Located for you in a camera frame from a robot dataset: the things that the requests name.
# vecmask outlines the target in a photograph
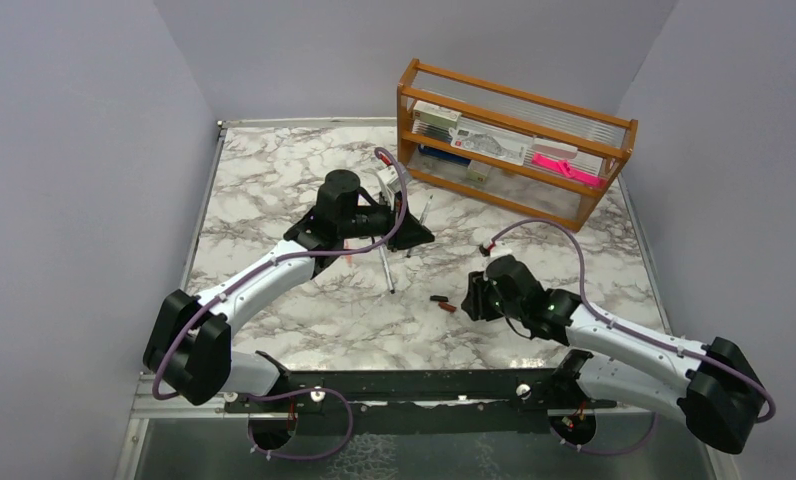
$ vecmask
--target table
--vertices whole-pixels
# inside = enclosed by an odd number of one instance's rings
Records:
[[[188,291],[223,282],[259,259],[312,206],[331,170],[356,172],[377,192],[375,146],[395,151],[393,126],[230,128],[200,232]],[[502,321],[472,322],[428,300],[459,305],[467,275],[483,268],[477,245],[523,216],[413,181],[409,205],[427,217],[436,242],[413,256],[389,254],[396,293],[387,291],[376,252],[337,260],[248,322],[234,350],[262,350],[296,370],[489,369],[554,367],[566,347],[527,341]],[[588,298],[617,315],[663,331],[637,237],[617,184],[577,238],[587,262]],[[545,287],[577,291],[577,259],[547,226],[505,237]],[[362,246],[365,241],[352,241]]]

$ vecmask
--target gray wall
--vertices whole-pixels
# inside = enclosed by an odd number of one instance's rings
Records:
[[[614,113],[675,0],[155,0],[216,116],[394,116],[413,57]]]
[[[150,0],[0,2],[0,478],[113,474],[214,120]]]
[[[743,478],[796,479],[796,0],[680,0],[620,113],[672,324],[736,341],[778,401]]]

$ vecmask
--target purple cable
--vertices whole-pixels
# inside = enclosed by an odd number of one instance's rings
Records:
[[[257,445],[257,441],[254,440],[253,432],[251,432],[251,429],[249,428],[248,439],[251,440],[251,444],[253,444],[255,451],[265,454],[269,459],[271,459],[271,457],[275,457],[275,458],[282,458],[284,460],[313,461],[313,460],[321,460],[323,458],[327,458],[333,455],[334,453],[338,452],[339,450],[342,450],[342,447],[344,447],[345,445],[348,445],[348,442],[351,441],[351,434],[354,432],[354,412],[351,410],[351,404],[348,403],[348,399],[343,397],[342,394],[337,392],[336,390],[330,388],[303,388],[301,390],[295,390],[294,392],[281,393],[280,395],[258,397],[256,395],[245,394],[245,396],[249,400],[252,400],[254,402],[273,402],[275,400],[283,400],[289,397],[303,395],[305,393],[310,393],[310,392],[329,393],[338,398],[339,400],[341,400],[342,404],[345,405],[345,411],[348,412],[348,430],[345,431],[345,436],[342,437],[342,440],[339,442],[339,444],[331,448],[330,450],[325,450],[324,452],[315,455],[289,455],[286,453],[274,453],[271,450],[263,450],[262,448],[260,448]]]
[[[598,450],[598,449],[583,447],[581,445],[575,445],[574,443],[568,442],[564,440],[563,437],[561,437],[556,430],[554,430],[553,428],[551,429],[551,433],[553,433],[555,437],[559,438],[562,441],[563,445],[577,450],[578,453],[585,453],[587,455],[595,455],[599,457],[617,457],[620,455],[627,455],[629,453],[633,453],[639,450],[640,448],[644,447],[645,444],[648,443],[649,440],[651,440],[651,437],[654,435],[655,431],[657,431],[656,413],[651,415],[651,425],[649,425],[648,431],[645,432],[645,435],[643,435],[642,438],[640,438],[637,443],[629,447],[622,448],[620,450]]]
[[[583,250],[581,249],[581,244],[578,243],[578,240],[575,238],[575,235],[571,231],[569,231],[569,229],[551,220],[545,220],[542,218],[528,218],[525,220],[518,221],[510,225],[509,227],[505,228],[504,230],[501,230],[500,232],[496,233],[495,236],[492,237],[492,241],[495,242],[510,230],[513,230],[516,227],[520,227],[526,223],[544,223],[546,225],[551,225],[552,227],[557,228],[558,230],[566,234],[567,237],[569,237],[569,240],[571,240],[572,245],[574,245],[575,247],[575,251],[578,253],[578,262],[580,263],[580,273],[579,273],[580,294],[581,294],[581,301],[583,301],[584,307],[586,307],[586,309],[589,310],[589,312],[593,314],[595,318],[600,320],[601,322],[604,322],[607,325],[613,323],[609,318],[605,317],[600,312],[598,312],[598,310],[596,310],[595,307],[593,307],[592,304],[589,303],[589,301],[587,301],[586,299],[586,261],[584,260],[584,254]],[[649,345],[653,345],[655,347],[661,348],[671,353],[678,353],[679,355],[687,355],[698,361],[716,367],[719,370],[728,373],[729,375],[732,375],[733,377],[741,380],[743,383],[756,390],[757,393],[759,393],[766,400],[766,403],[769,404],[769,409],[766,411],[764,415],[757,418],[757,423],[768,422],[769,420],[772,419],[772,417],[775,416],[775,400],[772,398],[772,395],[770,395],[769,392],[767,392],[762,385],[760,385],[759,383],[757,383],[747,375],[743,374],[742,372],[739,372],[736,369],[731,368],[728,365],[725,365],[724,363],[718,360],[714,360],[713,358],[710,358],[707,355],[703,355],[698,352],[691,352],[689,350],[678,351],[678,347],[676,345],[672,345],[666,342],[661,342],[660,340],[653,339],[648,335],[637,332],[636,330],[632,330],[624,325],[619,325],[617,323],[614,324],[613,328],[616,328],[619,331],[626,333],[636,338],[637,340],[641,340]]]
[[[401,202],[401,209],[398,211],[398,218],[395,220],[395,226],[392,227],[392,230],[390,230],[380,240],[372,243],[371,245],[367,245],[362,248],[356,248],[353,250],[337,250],[337,251],[318,250],[313,252],[287,253],[286,255],[281,255],[277,257],[274,261],[268,261],[263,263],[262,265],[248,272],[246,275],[242,276],[242,278],[240,278],[239,280],[237,280],[236,282],[225,288],[223,292],[211,298],[206,303],[206,305],[201,307],[198,310],[198,312],[195,313],[195,315],[193,315],[188,322],[186,322],[186,325],[183,326],[183,329],[180,330],[180,333],[178,333],[177,336],[174,337],[174,341],[171,343],[171,346],[168,347],[168,351],[166,351],[165,355],[162,357],[162,361],[160,362],[159,367],[157,367],[157,373],[154,376],[154,383],[151,388],[151,393],[153,394],[154,398],[156,398],[157,400],[169,400],[179,395],[177,392],[165,393],[165,394],[160,392],[159,388],[160,384],[162,383],[163,372],[165,372],[165,369],[168,368],[168,364],[171,362],[171,358],[174,356],[174,352],[177,351],[177,347],[179,347],[180,344],[183,342],[183,339],[186,338],[186,335],[189,333],[189,330],[191,330],[192,327],[195,326],[196,323],[198,323],[198,320],[205,313],[207,313],[212,307],[218,304],[218,302],[220,301],[219,295],[223,294],[228,297],[234,296],[234,293],[237,290],[239,290],[239,288],[241,288],[242,285],[250,281],[255,276],[259,275],[260,273],[264,272],[269,267],[272,267],[280,262],[285,262],[286,260],[292,260],[293,258],[301,258],[301,257],[339,257],[343,255],[357,255],[359,253],[370,252],[375,248],[378,248],[384,243],[388,242],[389,239],[392,238],[398,232],[398,229],[401,227],[401,223],[404,221],[404,217],[407,215],[407,209],[408,209],[407,204],[409,203],[408,202],[409,195],[407,195],[407,180],[404,178],[404,170],[402,167],[398,165],[398,162],[395,160],[395,157],[393,157],[392,154],[389,153],[389,151],[386,150],[385,148],[376,147],[374,149],[374,154],[375,156],[385,155],[386,158],[389,159],[392,167],[395,168],[395,171],[398,173],[398,181],[401,183],[401,196],[403,201]]]

